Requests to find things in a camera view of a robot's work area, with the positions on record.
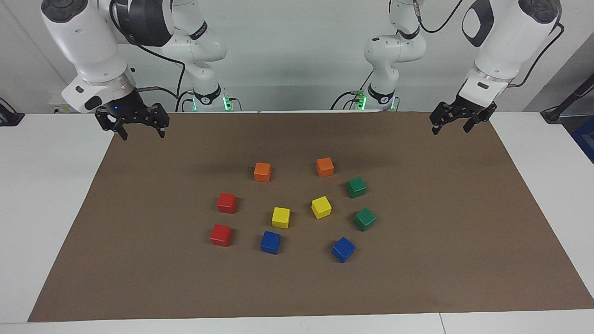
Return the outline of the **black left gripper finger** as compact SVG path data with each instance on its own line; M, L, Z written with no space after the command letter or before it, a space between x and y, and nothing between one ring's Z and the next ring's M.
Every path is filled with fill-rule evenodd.
M475 125L481 122L488 122L492 114L496 111L497 106L488 106L480 112L471 112L471 117L464 125L465 133L469 133Z
M456 105L439 103L429 116L433 126L433 135L437 135L444 125L454 122L457 118L458 110Z

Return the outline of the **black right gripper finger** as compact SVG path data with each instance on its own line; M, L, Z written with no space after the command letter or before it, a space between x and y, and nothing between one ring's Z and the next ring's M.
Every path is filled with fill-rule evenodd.
M153 127L161 139L165 138L165 131L169 127L169 114L160 103L146 107L145 125Z
M110 116L113 116L108 112L106 108L97 108L95 111L95 117L100 126L104 131L112 131L119 135L123 141L127 141L128 133L125 130L125 118L115 118L114 120L110 119Z

